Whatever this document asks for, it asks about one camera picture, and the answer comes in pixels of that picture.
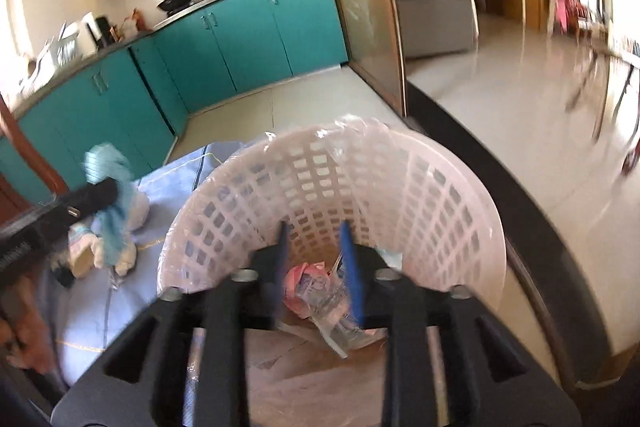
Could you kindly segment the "person's hand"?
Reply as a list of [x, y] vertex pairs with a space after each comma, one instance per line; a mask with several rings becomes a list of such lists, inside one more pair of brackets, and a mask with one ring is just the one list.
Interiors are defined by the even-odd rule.
[[11, 291], [20, 308], [16, 319], [1, 320], [1, 346], [8, 349], [6, 361], [18, 369], [33, 369], [44, 375], [54, 369], [50, 332], [37, 307], [35, 285], [21, 277]]

